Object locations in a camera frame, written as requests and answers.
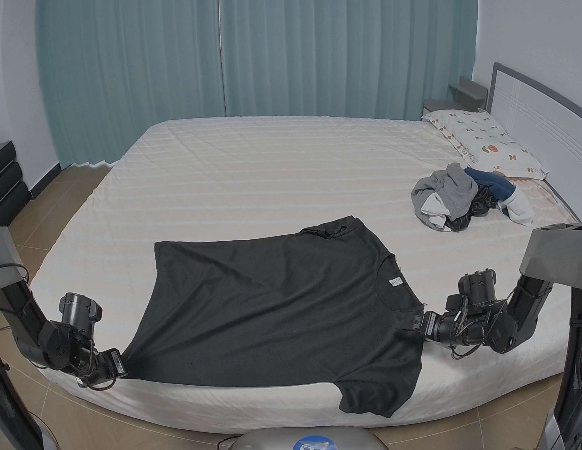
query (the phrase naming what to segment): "pillow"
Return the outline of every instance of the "pillow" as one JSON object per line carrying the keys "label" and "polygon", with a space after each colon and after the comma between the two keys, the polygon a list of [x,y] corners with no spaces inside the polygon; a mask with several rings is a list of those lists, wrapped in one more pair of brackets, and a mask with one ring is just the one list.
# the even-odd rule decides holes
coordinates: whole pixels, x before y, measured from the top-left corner
{"label": "pillow", "polygon": [[422,116],[447,138],[468,165],[483,172],[543,180],[547,175],[537,159],[484,110],[437,110]]}

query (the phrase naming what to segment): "headboard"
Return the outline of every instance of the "headboard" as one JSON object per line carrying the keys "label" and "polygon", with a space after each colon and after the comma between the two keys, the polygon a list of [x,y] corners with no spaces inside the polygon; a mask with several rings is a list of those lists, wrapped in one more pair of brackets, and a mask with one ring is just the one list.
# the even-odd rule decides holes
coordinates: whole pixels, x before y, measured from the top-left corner
{"label": "headboard", "polygon": [[545,181],[582,221],[582,108],[495,63],[487,111],[546,172]]}

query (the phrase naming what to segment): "t-shirt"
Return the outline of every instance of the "t-shirt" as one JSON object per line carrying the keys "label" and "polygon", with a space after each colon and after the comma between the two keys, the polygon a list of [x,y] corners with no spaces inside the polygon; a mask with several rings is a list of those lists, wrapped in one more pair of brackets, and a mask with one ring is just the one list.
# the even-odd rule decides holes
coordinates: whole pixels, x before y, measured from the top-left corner
{"label": "t-shirt", "polygon": [[157,278],[123,354],[128,378],[199,386],[332,382],[347,413],[389,417],[411,396],[423,306],[357,218],[292,235],[158,242]]}

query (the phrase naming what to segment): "wall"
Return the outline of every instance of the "wall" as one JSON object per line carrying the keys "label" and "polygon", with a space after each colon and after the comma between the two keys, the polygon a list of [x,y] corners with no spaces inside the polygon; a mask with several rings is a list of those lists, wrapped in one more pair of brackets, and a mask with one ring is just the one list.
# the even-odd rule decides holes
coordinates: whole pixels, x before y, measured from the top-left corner
{"label": "wall", "polygon": [[58,162],[39,88],[37,0],[0,1],[0,143],[14,142],[32,188]]}
{"label": "wall", "polygon": [[582,107],[582,0],[479,0],[472,79],[499,62]]}

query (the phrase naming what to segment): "fitted sheet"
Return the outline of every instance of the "fitted sheet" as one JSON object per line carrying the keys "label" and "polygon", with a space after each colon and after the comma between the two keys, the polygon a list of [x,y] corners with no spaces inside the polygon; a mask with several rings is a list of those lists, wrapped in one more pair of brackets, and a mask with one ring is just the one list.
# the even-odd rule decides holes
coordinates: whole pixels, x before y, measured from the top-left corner
{"label": "fitted sheet", "polygon": [[[461,162],[460,155],[428,122],[228,117],[154,125],[73,216],[31,289],[55,320],[65,292],[95,299],[104,310],[95,326],[97,348],[124,351],[152,293],[154,242],[284,235],[355,215],[396,254],[426,310],[442,313],[460,276],[487,267],[497,272],[497,297],[505,298],[532,228],[574,219],[543,182],[519,180],[535,211],[532,228],[493,210],[473,218],[464,232],[436,232],[415,217],[410,191],[452,161]],[[79,389],[71,376],[43,373],[107,409],[189,430],[418,423],[560,372],[569,295],[555,285],[535,335],[506,355],[483,347],[454,361],[447,349],[426,342],[414,394],[391,418],[343,413],[339,390],[326,382],[230,388],[124,379],[93,392]]]}

